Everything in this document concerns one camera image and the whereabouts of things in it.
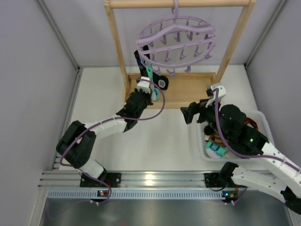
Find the red yellow argyle sock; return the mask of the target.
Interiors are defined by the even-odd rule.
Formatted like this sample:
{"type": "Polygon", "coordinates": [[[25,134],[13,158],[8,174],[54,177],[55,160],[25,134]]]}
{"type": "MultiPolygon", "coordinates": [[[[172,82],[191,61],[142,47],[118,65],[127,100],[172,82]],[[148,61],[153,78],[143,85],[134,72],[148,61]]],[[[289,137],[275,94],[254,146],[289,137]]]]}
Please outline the red yellow argyle sock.
{"type": "Polygon", "coordinates": [[[257,123],[253,119],[251,119],[249,117],[246,117],[246,119],[245,119],[245,125],[249,125],[249,126],[253,127],[255,130],[258,130],[257,123]]]}

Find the mint green white sock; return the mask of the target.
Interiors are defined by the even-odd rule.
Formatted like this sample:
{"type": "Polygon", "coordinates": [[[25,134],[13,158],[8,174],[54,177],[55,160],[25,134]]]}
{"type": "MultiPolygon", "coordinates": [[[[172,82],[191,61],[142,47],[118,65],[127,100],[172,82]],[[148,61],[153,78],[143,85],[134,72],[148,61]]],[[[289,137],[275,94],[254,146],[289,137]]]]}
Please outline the mint green white sock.
{"type": "MultiPolygon", "coordinates": [[[[153,70],[151,64],[147,64],[146,71],[149,79],[153,82],[153,70]]],[[[152,90],[152,96],[151,96],[152,101],[158,100],[160,98],[159,90],[153,84],[150,85],[150,88],[152,90]]]]}

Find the black sock grey patch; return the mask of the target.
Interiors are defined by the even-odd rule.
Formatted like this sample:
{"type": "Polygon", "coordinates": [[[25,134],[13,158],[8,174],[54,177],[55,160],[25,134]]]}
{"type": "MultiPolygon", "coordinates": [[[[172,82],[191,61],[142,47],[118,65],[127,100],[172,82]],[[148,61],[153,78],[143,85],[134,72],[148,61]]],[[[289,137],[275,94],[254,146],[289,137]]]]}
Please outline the black sock grey patch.
{"type": "MultiPolygon", "coordinates": [[[[138,54],[138,50],[136,50],[134,52],[134,56],[136,58],[137,65],[138,65],[138,68],[140,70],[140,75],[144,76],[144,77],[148,77],[146,67],[141,63],[141,59],[140,59],[140,56],[138,54]]],[[[167,90],[168,89],[169,80],[166,76],[158,75],[158,74],[153,72],[152,80],[156,85],[158,85],[160,87],[161,90],[167,90]]]]}

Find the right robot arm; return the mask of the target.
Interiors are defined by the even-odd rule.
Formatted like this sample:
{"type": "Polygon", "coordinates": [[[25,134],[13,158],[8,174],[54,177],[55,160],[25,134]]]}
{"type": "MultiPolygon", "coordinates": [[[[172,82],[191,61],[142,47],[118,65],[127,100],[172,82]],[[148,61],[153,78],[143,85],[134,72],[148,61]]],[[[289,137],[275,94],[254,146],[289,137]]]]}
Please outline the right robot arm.
{"type": "Polygon", "coordinates": [[[198,123],[207,123],[206,131],[217,132],[236,156],[253,160],[273,176],[265,176],[226,162],[219,172],[225,186],[251,187],[281,201],[287,208],[301,212],[301,169],[275,148],[259,130],[247,125],[246,114],[235,105],[211,105],[193,102],[180,108],[186,124],[198,114],[198,123]]]}

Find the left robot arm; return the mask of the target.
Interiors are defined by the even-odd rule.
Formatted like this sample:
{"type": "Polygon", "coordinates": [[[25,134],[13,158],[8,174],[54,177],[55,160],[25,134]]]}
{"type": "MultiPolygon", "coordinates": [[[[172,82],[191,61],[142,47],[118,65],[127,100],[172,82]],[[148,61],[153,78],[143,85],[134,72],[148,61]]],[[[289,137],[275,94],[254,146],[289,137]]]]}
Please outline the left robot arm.
{"type": "Polygon", "coordinates": [[[81,123],[74,121],[59,140],[56,151],[63,155],[72,142],[82,132],[85,134],[77,141],[63,157],[73,168],[82,170],[89,176],[100,181],[105,181],[107,170],[98,161],[91,157],[96,140],[110,135],[127,132],[137,123],[147,106],[152,105],[152,92],[135,89],[129,96],[124,107],[111,119],[104,120],[97,127],[91,128],[96,123],[81,123]]]}

